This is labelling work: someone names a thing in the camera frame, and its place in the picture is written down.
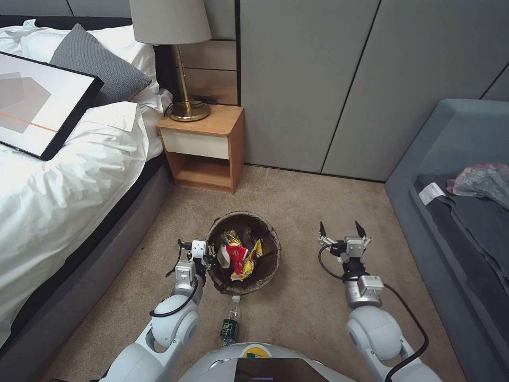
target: gray pillow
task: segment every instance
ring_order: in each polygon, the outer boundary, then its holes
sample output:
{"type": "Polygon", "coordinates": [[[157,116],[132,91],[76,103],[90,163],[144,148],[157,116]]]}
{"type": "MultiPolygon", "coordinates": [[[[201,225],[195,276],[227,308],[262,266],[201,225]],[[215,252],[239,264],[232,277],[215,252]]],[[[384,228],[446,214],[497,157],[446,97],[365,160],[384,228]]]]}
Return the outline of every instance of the gray pillow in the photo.
{"type": "Polygon", "coordinates": [[[126,101],[151,82],[133,65],[104,48],[79,24],[62,40],[49,63],[99,77],[104,85],[94,106],[126,101]]]}

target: carpet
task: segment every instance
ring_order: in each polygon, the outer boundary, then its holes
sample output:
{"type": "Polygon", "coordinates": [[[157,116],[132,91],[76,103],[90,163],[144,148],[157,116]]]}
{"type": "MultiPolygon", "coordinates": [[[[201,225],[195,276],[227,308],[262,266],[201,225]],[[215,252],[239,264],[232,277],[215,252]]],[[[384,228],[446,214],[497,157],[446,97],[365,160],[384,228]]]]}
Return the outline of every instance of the carpet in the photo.
{"type": "MultiPolygon", "coordinates": [[[[204,238],[215,218],[236,210],[267,219],[282,246],[275,278],[242,297],[240,341],[284,346],[354,380],[374,380],[345,331],[350,310],[343,283],[326,274],[317,260],[320,220],[327,234],[337,239],[355,235],[358,220],[373,237],[365,254],[367,271],[400,292],[428,333],[429,348],[421,359],[442,380],[465,381],[383,185],[254,166],[244,167],[235,195],[172,187],[124,269],[37,379],[100,378],[138,337],[150,320],[148,312],[169,296],[173,280],[164,275],[177,259],[177,239],[204,238]]],[[[324,262],[341,273],[332,256],[325,256],[324,262]]],[[[218,348],[230,299],[207,281],[199,306],[201,325],[180,357],[174,381],[203,354],[218,348]]],[[[382,302],[414,350],[419,348],[421,334],[399,300],[385,290],[382,302]]]]}

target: framed picture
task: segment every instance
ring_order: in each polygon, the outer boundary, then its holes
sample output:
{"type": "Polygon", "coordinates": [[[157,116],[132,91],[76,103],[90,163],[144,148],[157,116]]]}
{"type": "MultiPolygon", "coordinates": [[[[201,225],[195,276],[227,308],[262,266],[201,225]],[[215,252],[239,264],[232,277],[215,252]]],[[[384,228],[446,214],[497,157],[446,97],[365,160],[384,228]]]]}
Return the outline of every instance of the framed picture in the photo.
{"type": "Polygon", "coordinates": [[[0,52],[0,143],[53,158],[102,85],[97,76],[0,52]]]}

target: power cord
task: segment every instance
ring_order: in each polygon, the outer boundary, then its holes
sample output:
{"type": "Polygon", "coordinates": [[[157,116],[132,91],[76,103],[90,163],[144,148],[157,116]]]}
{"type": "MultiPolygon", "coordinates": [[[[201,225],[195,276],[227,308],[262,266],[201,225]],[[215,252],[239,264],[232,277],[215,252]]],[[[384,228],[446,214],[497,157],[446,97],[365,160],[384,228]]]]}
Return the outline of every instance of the power cord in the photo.
{"type": "Polygon", "coordinates": [[[180,261],[180,255],[182,254],[182,241],[180,241],[180,239],[179,239],[178,243],[179,243],[179,258],[177,259],[177,262],[175,263],[173,268],[171,268],[170,271],[168,273],[166,273],[165,277],[169,277],[173,272],[175,272],[175,268],[180,261]]]}
{"type": "Polygon", "coordinates": [[[177,309],[174,309],[170,312],[166,312],[166,313],[155,313],[153,310],[151,310],[149,312],[149,314],[152,316],[152,317],[158,317],[158,318],[161,318],[161,317],[168,317],[168,316],[171,316],[171,315],[174,315],[175,313],[181,311],[188,303],[189,301],[191,301],[192,297],[195,295],[196,293],[196,290],[198,289],[198,279],[195,278],[193,279],[193,283],[194,283],[194,287],[192,289],[192,292],[191,294],[189,295],[189,297],[187,298],[187,300],[181,305],[179,306],[177,309]]]}
{"type": "MultiPolygon", "coordinates": [[[[168,112],[168,110],[170,109],[170,106],[172,106],[173,104],[175,103],[179,103],[178,101],[174,101],[172,102],[171,104],[168,105],[168,107],[166,108],[166,110],[164,111],[164,114],[163,114],[163,117],[166,116],[166,113],[168,112]]],[[[196,108],[199,108],[201,106],[203,106],[204,104],[206,104],[206,102],[203,102],[203,101],[198,101],[197,103],[192,103],[191,104],[191,109],[196,109],[196,108]]]]}
{"type": "Polygon", "coordinates": [[[390,285],[385,284],[385,283],[383,285],[384,285],[384,287],[389,289],[392,293],[394,293],[396,295],[396,297],[401,301],[401,303],[407,310],[408,314],[412,317],[412,319],[414,320],[415,324],[417,325],[417,327],[419,328],[420,332],[422,333],[422,335],[424,337],[424,343],[414,354],[409,356],[407,359],[402,360],[399,364],[394,366],[387,373],[387,375],[385,376],[385,382],[391,382],[392,381],[391,377],[394,375],[394,373],[396,373],[398,370],[405,367],[406,365],[408,365],[409,363],[411,363],[413,360],[420,357],[420,355],[424,353],[424,351],[427,349],[427,347],[429,345],[429,338],[428,338],[428,335],[426,334],[426,332],[424,331],[424,328],[420,324],[419,320],[417,319],[417,317],[414,315],[414,313],[412,312],[412,310],[410,309],[408,304],[405,302],[405,300],[403,300],[403,297],[401,297],[401,295],[396,291],[396,289],[394,289],[390,285]]]}
{"type": "Polygon", "coordinates": [[[355,279],[352,279],[352,278],[348,278],[348,277],[343,277],[343,276],[340,276],[340,275],[337,275],[333,272],[331,272],[326,266],[325,264],[323,263],[322,261],[322,252],[327,249],[327,248],[330,248],[332,246],[334,246],[334,244],[336,243],[332,243],[332,244],[325,244],[322,248],[320,248],[320,250],[318,251],[318,262],[320,263],[320,265],[322,266],[323,270],[326,271],[328,274],[330,274],[332,277],[338,279],[338,280],[341,280],[341,281],[357,281],[359,278],[355,278],[355,279]]]}
{"type": "MultiPolygon", "coordinates": [[[[331,272],[330,270],[327,269],[327,267],[325,267],[323,261],[322,261],[322,252],[329,248],[329,247],[332,247],[335,243],[332,243],[332,244],[326,244],[324,245],[322,248],[320,248],[320,250],[318,251],[318,262],[320,263],[321,267],[328,273],[330,274],[332,277],[336,278],[336,279],[339,279],[339,280],[342,280],[342,281],[357,281],[358,278],[356,279],[349,279],[347,277],[343,277],[343,276],[339,276],[333,272],[331,272]]],[[[428,335],[426,334],[424,328],[422,327],[422,325],[420,324],[419,320],[417,319],[417,317],[414,315],[414,312],[412,312],[412,310],[410,309],[410,307],[408,306],[408,304],[406,303],[406,301],[403,299],[403,297],[396,291],[396,289],[394,289],[393,287],[391,287],[390,285],[388,284],[385,284],[384,283],[384,287],[386,287],[387,289],[389,289],[392,293],[394,293],[394,295],[401,301],[401,303],[403,304],[403,306],[405,307],[405,309],[407,310],[408,314],[412,317],[412,319],[414,320],[415,324],[417,325],[417,327],[419,328],[420,332],[422,333],[423,337],[424,337],[424,343],[423,345],[414,353],[412,354],[411,356],[409,356],[408,358],[404,359],[403,361],[401,361],[399,364],[397,364],[396,366],[394,366],[391,370],[389,370],[389,372],[387,373],[387,375],[385,376],[385,380],[384,382],[392,382],[392,376],[400,369],[402,369],[403,367],[405,367],[406,365],[408,365],[409,363],[411,363],[413,360],[415,360],[416,358],[420,357],[421,354],[424,353],[424,351],[428,348],[428,345],[429,345],[429,338],[428,338],[428,335]]]]}

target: plastic bottle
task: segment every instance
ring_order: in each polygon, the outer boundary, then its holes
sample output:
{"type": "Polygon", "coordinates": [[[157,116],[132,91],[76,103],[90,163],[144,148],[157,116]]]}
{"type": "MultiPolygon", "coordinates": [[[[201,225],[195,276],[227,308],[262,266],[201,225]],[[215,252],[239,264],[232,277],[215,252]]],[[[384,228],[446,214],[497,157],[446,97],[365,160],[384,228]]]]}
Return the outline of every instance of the plastic bottle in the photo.
{"type": "Polygon", "coordinates": [[[232,301],[226,311],[226,318],[221,328],[221,347],[232,345],[239,340],[240,329],[240,296],[232,296],[232,301]]]}

